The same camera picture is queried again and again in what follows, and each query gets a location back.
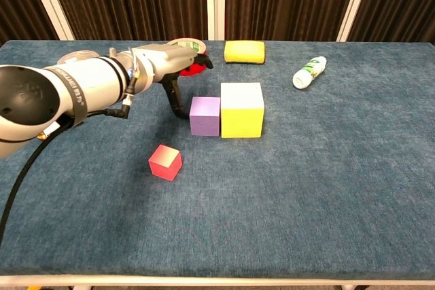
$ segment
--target black cable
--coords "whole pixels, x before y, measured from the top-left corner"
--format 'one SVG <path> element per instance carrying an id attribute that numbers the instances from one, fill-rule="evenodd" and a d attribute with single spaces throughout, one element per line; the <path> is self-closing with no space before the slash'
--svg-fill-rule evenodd
<path id="1" fill-rule="evenodd" d="M 12 190 L 9 193 L 9 197 L 7 198 L 5 209 L 3 210 L 3 214 L 1 215 L 1 221 L 0 221 L 0 248 L 1 248 L 1 242 L 3 241 L 3 236 L 5 234 L 6 229 L 6 223 L 7 219 L 9 218 L 9 214 L 12 209 L 12 205 L 15 200 L 15 196 L 18 193 L 18 190 L 20 189 L 21 183 L 26 177 L 27 172 L 29 171 L 30 167 L 34 163 L 34 161 L 37 159 L 39 154 L 47 147 L 50 142 L 55 139 L 61 132 L 65 131 L 69 127 L 71 127 L 73 123 L 73 120 L 71 118 L 65 118 L 65 122 L 62 122 L 60 127 L 56 129 L 50 136 L 43 141 L 37 149 L 32 153 L 31 157 L 27 160 L 26 164 L 22 167 L 20 174 L 18 175 L 17 179 L 15 180 L 14 186 L 12 186 Z"/>
<path id="2" fill-rule="evenodd" d="M 88 113 L 88 117 L 92 117 L 93 115 L 105 115 L 105 114 L 106 114 L 106 110 L 97 110 Z"/>

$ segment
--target yellow sponge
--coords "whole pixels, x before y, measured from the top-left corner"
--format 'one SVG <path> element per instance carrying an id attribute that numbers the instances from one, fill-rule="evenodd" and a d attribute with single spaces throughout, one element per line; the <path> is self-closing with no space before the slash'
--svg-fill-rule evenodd
<path id="1" fill-rule="evenodd" d="M 226 62 L 264 64 L 266 49 L 261 41 L 227 41 L 224 57 Z"/>

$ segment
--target cube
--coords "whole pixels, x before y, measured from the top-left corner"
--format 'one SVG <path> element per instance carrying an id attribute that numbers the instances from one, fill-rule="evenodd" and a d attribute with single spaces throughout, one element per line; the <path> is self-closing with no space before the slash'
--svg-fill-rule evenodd
<path id="1" fill-rule="evenodd" d="M 192 135 L 219 136 L 220 98 L 194 96 L 189 116 Z"/>
<path id="2" fill-rule="evenodd" d="M 160 144 L 149 158 L 151 172 L 154 176 L 173 181 L 181 169 L 181 153 L 166 145 Z"/>
<path id="3" fill-rule="evenodd" d="M 221 83 L 223 138 L 261 137 L 264 101 L 260 83 Z"/>

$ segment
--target yellow cube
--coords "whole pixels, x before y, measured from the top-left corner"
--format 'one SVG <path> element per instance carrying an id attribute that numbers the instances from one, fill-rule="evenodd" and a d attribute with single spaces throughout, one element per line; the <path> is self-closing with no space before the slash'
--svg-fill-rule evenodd
<path id="1" fill-rule="evenodd" d="M 222 138 L 261 137 L 264 101 L 260 83 L 221 83 Z"/>
<path id="2" fill-rule="evenodd" d="M 224 58 L 226 62 L 264 64 L 266 48 L 264 42 L 261 41 L 227 41 L 225 43 Z"/>

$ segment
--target red object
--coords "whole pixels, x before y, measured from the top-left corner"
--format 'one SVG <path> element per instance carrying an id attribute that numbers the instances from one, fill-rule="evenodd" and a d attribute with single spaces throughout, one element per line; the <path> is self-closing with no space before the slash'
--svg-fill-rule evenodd
<path id="1" fill-rule="evenodd" d="M 189 47 L 195 49 L 199 54 L 207 54 L 207 47 L 205 43 L 201 40 L 193 39 L 191 37 L 182 37 L 179 39 L 172 40 L 168 44 L 176 44 L 181 47 Z M 193 76 L 198 75 L 201 71 L 205 69 L 205 65 L 193 64 L 189 66 L 189 69 L 184 69 L 180 71 L 181 76 Z"/>
<path id="2" fill-rule="evenodd" d="M 201 71 L 203 71 L 205 69 L 205 65 L 200 65 L 200 64 L 193 64 L 189 66 L 189 70 L 185 70 L 183 69 L 180 72 L 181 76 L 193 76 L 193 75 L 198 75 Z"/>
<path id="3" fill-rule="evenodd" d="M 181 169 L 181 153 L 166 145 L 160 144 L 148 159 L 151 172 L 154 176 L 173 181 Z"/>

